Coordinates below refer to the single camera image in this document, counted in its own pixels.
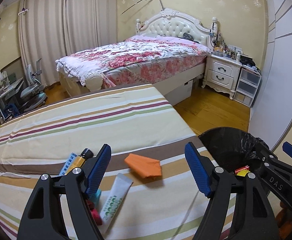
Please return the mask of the red yellow wrapper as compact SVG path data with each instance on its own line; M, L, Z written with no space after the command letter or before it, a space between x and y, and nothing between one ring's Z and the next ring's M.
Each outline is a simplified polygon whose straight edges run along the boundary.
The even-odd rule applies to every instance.
M246 174L250 173L250 167L247 165L247 166L238 168L238 169L235 170L234 173L235 173L236 176L245 177Z

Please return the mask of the white wardrobe door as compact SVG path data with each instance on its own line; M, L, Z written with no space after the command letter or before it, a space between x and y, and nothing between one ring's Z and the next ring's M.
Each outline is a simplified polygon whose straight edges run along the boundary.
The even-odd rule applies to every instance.
M292 127L292 0L267 6L267 51L249 133L275 150Z

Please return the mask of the striped bed sheet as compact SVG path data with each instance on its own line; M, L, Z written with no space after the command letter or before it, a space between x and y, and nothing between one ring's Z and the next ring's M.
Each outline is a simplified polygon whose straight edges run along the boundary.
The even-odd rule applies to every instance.
M105 239L191 239L208 199L198 191L185 160L192 142L208 151L172 105L152 85L123 87L71 98L0 126L0 227L16 239L22 213L39 177L59 174L71 153L112 157L101 182L104 203L117 174L133 181ZM162 176L141 178L129 154L160 161Z

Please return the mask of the grey desk chair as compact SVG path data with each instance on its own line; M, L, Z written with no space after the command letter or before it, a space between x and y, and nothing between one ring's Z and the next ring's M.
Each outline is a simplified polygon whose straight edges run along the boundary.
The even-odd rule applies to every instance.
M44 93L44 86L41 83L40 77L42 74L40 61L41 58L35 63L35 72L32 72L32 66L30 64L26 67L26 80L29 86L20 94L20 99L23 103L20 108L22 113L30 112L46 103L47 95Z

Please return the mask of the pink floral quilt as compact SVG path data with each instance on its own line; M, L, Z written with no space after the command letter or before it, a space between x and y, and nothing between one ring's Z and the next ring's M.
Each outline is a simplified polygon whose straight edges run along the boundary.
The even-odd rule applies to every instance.
M210 49L179 37L135 35L56 60L60 74L90 90L157 83L204 62Z

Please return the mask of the white green tube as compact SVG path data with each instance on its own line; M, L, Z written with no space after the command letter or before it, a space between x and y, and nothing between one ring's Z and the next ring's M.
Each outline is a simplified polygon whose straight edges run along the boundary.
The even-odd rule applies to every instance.
M128 193L133 181L125 175L119 173L113 183L111 191L104 203L100 217L102 226L100 226L100 232L105 234L108 230L113 218L115 217L122 201Z

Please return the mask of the orange paper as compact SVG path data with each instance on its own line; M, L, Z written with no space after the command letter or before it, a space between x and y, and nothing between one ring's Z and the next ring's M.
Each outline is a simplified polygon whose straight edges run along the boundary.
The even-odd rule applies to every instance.
M124 162L143 179L162 176L159 160L131 153L124 159Z

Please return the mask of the white tufted bed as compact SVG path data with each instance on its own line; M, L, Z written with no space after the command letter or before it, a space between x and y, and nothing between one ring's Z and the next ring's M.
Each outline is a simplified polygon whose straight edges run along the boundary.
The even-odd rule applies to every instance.
M137 83L166 95L202 77L211 52L211 29L184 12L166 8L136 34L118 43L78 51L56 60L60 83L70 96Z

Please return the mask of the beige curtains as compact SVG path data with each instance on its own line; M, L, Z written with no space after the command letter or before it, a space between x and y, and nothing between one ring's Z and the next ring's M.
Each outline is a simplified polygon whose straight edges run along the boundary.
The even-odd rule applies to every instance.
M45 86L59 80L55 61L117 41L117 0L20 0L22 64L43 70Z

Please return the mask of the white storage box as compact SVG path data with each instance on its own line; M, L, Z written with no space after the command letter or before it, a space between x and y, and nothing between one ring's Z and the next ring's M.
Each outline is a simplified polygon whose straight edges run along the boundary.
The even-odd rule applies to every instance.
M191 96L192 87L193 87L193 81L190 80L187 83L169 92L164 97L172 106L175 106L181 101L186 100L187 98Z

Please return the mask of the plastic drawer unit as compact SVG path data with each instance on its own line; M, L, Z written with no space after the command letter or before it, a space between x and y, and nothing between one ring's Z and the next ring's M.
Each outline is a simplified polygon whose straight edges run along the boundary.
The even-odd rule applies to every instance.
M240 70L233 99L251 107L261 82L261 75L253 68L243 66Z

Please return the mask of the dark red ribbon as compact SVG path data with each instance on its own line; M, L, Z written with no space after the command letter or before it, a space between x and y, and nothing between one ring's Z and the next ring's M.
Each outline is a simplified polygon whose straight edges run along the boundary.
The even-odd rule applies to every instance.
M97 211L97 209L95 208L95 205L93 202L91 202L90 200L86 200L90 213L92 215L92 218L94 219L94 222L96 223L97 226L101 226L102 225L102 219Z

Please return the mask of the black trash bin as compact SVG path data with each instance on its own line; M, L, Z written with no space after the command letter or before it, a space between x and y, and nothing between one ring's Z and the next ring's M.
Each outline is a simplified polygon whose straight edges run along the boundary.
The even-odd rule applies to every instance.
M233 127L210 129L199 135L199 139L217 164L235 176L245 166L252 173L260 168L263 156L257 152L257 145L269 149L261 138Z

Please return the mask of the study desk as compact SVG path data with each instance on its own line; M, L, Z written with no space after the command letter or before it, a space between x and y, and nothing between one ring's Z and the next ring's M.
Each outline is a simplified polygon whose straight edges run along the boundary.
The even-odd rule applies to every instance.
M24 78L21 77L13 83L10 83L7 74L0 73L0 115L3 121L6 121L9 117L8 114L4 113L7 101L15 96L24 84Z

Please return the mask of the blue sachet packet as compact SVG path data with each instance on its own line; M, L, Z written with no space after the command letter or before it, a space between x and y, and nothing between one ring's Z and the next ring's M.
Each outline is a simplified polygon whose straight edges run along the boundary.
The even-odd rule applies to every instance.
M75 153L71 153L71 155L68 157L68 159L64 163L62 169L60 170L59 176L66 175L68 168L73 163L73 161L76 159L76 157L77 157L77 155Z

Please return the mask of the white nightstand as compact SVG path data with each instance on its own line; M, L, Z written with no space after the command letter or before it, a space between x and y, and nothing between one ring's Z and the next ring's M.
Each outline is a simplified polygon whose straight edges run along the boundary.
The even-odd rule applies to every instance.
M209 54L206 57L205 75L202 88L206 86L218 93L229 95L232 100L242 64L224 56Z

